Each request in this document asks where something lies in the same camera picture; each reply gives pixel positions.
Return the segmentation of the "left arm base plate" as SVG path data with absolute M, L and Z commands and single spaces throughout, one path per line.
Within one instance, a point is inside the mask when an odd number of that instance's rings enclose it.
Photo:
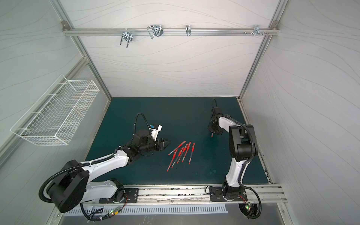
M 138 192 L 138 188 L 124 188 L 120 191 L 117 191 L 114 196 L 109 199 L 100 198 L 99 203 L 137 203 Z

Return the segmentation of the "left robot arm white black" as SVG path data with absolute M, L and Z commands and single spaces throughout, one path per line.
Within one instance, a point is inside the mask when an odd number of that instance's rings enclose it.
M 99 182 L 95 179 L 134 163 L 147 152 L 163 151 L 171 141 L 157 135 L 156 129 L 140 130 L 112 154 L 86 162 L 68 161 L 41 185 L 38 192 L 40 200 L 55 204 L 61 213 L 96 199 L 107 199 L 114 203 L 125 200 L 124 186 L 117 179 Z

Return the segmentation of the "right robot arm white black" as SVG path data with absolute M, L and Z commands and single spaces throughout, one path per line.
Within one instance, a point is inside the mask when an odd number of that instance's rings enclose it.
M 223 114 L 221 108 L 216 106 L 212 108 L 208 130 L 216 135 L 221 135 L 224 131 L 229 134 L 232 161 L 222 192 L 226 198 L 233 199 L 245 189 L 243 177 L 248 165 L 258 154 L 254 127 Z

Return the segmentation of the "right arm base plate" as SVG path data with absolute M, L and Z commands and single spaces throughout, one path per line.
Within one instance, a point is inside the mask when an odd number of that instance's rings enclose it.
M 247 194 L 242 187 L 207 186 L 205 193 L 211 202 L 247 202 Z

